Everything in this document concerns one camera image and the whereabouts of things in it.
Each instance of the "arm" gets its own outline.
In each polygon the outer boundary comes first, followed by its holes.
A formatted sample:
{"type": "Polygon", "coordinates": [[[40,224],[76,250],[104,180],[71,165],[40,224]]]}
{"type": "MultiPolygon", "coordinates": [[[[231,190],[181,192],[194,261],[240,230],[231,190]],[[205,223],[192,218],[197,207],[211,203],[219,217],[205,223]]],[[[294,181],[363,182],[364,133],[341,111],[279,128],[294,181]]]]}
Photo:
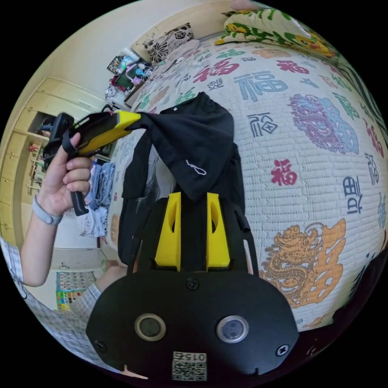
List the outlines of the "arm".
{"type": "MultiPolygon", "coordinates": [[[[38,204],[47,213],[53,214],[39,194],[36,197],[38,204]]],[[[44,223],[32,212],[20,252],[25,285],[38,287],[46,281],[51,267],[56,234],[57,226],[44,223]]]]}
{"type": "MultiPolygon", "coordinates": [[[[79,140],[78,133],[71,139],[72,145],[76,146],[79,140]]],[[[75,158],[68,162],[66,152],[60,147],[47,169],[36,197],[37,203],[48,214],[62,216],[73,207],[72,191],[80,191],[84,196],[89,192],[92,165],[88,158],[75,158]]],[[[51,267],[56,233],[56,226],[46,224],[32,213],[20,253],[24,284],[38,287],[45,283],[51,267]]]]}

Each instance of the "purple pattern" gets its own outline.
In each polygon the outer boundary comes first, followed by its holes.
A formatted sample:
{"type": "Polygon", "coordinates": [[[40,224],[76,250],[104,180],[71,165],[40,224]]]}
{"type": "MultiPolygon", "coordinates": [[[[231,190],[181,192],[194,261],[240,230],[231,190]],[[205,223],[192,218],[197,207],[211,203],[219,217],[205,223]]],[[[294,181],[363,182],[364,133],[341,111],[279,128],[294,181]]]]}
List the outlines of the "purple pattern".
{"type": "Polygon", "coordinates": [[[294,125],[316,146],[341,154],[358,154],[356,132],[341,118],[339,110],[328,98],[296,94],[290,101],[294,125]]]}

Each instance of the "door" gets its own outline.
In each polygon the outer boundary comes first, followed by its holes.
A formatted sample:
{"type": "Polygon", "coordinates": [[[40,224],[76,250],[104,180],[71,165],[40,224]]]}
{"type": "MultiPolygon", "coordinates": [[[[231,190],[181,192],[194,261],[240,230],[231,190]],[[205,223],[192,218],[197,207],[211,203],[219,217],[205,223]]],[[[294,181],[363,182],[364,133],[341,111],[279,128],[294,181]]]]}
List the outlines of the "door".
{"type": "Polygon", "coordinates": [[[3,169],[1,170],[1,176],[9,181],[14,181],[18,162],[19,158],[6,155],[4,158],[3,169]]]}
{"type": "Polygon", "coordinates": [[[21,135],[20,133],[13,133],[8,143],[7,154],[19,157],[26,139],[27,136],[21,135]]]}
{"type": "Polygon", "coordinates": [[[0,202],[0,223],[13,229],[12,206],[3,202],[0,202]]]}
{"type": "Polygon", "coordinates": [[[13,232],[13,229],[8,228],[4,225],[1,225],[1,236],[2,238],[13,245],[14,247],[16,246],[16,241],[15,241],[15,233],[13,232]]]}
{"type": "Polygon", "coordinates": [[[0,181],[0,201],[12,205],[13,197],[13,182],[8,179],[1,178],[0,181]]]}
{"type": "Polygon", "coordinates": [[[31,127],[31,124],[36,116],[36,112],[31,109],[23,109],[17,122],[15,124],[15,129],[18,131],[28,132],[28,129],[31,127]]]}

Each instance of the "black handle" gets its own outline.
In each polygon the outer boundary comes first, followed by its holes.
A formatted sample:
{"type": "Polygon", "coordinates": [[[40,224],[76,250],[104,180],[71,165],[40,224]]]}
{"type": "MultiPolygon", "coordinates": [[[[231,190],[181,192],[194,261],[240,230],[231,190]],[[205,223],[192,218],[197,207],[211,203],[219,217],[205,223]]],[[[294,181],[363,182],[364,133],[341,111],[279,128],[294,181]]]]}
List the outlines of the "black handle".
{"type": "Polygon", "coordinates": [[[72,202],[77,217],[89,213],[89,210],[85,207],[84,196],[80,191],[72,191],[72,202]]]}

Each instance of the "watch strap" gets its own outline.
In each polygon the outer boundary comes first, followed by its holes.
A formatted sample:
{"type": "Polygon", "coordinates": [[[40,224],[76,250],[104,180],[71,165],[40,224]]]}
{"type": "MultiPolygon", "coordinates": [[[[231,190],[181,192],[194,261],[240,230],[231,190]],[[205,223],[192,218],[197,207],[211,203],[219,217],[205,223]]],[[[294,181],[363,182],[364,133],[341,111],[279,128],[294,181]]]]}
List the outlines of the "watch strap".
{"type": "Polygon", "coordinates": [[[32,210],[47,225],[58,225],[62,220],[62,216],[57,217],[47,213],[36,201],[36,195],[32,201],[32,210]]]}

